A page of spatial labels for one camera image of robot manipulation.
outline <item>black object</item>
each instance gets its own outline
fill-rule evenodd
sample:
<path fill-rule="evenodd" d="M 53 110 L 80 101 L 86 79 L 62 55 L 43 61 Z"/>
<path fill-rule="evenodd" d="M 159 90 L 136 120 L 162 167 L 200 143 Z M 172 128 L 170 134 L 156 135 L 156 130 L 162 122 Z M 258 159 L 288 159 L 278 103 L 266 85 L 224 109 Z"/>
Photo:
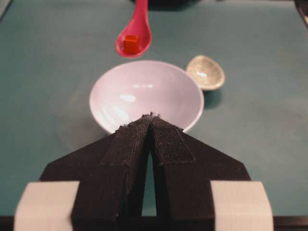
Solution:
<path fill-rule="evenodd" d="M 179 5 L 192 0 L 149 0 L 150 5 Z"/>
<path fill-rule="evenodd" d="M 142 218 L 148 154 L 156 218 Z M 41 181 L 80 181 L 75 231 L 213 230 L 211 180 L 250 180 L 244 165 L 153 115 L 47 165 Z"/>
<path fill-rule="evenodd" d="M 308 1 L 307 0 L 295 0 L 295 6 L 301 15 L 305 25 L 308 28 Z"/>
<path fill-rule="evenodd" d="M 14 217 L 0 217 L 0 230 L 13 231 Z M 122 230 L 157 231 L 163 230 L 164 223 L 157 217 L 132 218 L 128 223 L 120 225 Z M 274 217 L 274 231 L 308 231 L 308 217 Z"/>

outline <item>dark edge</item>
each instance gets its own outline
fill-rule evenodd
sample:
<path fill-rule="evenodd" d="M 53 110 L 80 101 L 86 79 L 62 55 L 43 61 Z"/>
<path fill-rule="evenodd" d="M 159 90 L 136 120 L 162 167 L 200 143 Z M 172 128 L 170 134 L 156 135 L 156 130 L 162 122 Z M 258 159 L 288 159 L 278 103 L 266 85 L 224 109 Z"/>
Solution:
<path fill-rule="evenodd" d="M 308 29 L 308 22 L 305 20 L 305 16 L 308 16 L 308 12 L 305 13 L 304 10 L 303 10 L 303 7 L 306 7 L 308 9 L 308 1 L 306 1 L 306 0 L 294 0 L 294 3 L 295 3 L 295 7 L 296 7 L 298 13 L 300 14 L 301 18 L 304 21 L 304 24 L 306 25 L 306 27 Z"/>
<path fill-rule="evenodd" d="M 2 19 L 3 19 L 4 15 L 5 15 L 5 13 L 6 13 L 7 10 L 9 9 L 9 6 L 11 5 L 12 1 L 13 1 L 13 0 L 10 0 L 9 3 L 8 3 L 8 4 L 6 5 L 6 7 L 4 8 L 3 14 L 0 15 L 0 22 L 2 21 Z"/>
<path fill-rule="evenodd" d="M 14 217 L 3 216 L 0 217 L 0 230 L 12 231 Z M 157 217 L 141 217 L 132 218 L 129 222 L 131 230 L 145 230 L 154 231 L 160 230 L 164 226 L 164 222 Z M 275 216 L 274 217 L 274 230 L 307 230 L 308 229 L 308 216 Z"/>

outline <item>spoon handle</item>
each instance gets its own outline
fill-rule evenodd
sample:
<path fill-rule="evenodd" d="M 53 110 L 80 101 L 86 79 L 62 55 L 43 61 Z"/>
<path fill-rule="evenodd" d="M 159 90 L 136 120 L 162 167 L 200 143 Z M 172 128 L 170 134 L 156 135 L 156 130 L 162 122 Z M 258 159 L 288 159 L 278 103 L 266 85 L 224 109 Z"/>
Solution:
<path fill-rule="evenodd" d="M 148 16 L 148 0 L 136 0 L 135 12 L 133 17 Z"/>

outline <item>red cube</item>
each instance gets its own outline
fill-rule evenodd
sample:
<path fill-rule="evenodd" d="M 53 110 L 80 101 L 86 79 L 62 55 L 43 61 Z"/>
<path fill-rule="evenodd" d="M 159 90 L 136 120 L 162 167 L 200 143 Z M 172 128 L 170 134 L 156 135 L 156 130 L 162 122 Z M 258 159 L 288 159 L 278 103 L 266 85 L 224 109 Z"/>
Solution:
<path fill-rule="evenodd" d="M 123 42 L 124 52 L 127 54 L 137 54 L 139 52 L 139 36 L 126 35 Z"/>

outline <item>plastic spoon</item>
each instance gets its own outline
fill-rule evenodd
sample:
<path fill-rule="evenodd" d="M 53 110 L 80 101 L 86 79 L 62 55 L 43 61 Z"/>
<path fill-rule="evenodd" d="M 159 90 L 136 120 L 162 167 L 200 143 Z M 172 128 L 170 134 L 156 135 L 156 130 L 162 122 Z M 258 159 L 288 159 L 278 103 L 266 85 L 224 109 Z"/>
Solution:
<path fill-rule="evenodd" d="M 133 17 L 116 39 L 116 51 L 123 57 L 136 58 L 149 48 L 151 41 L 148 0 L 136 0 Z"/>

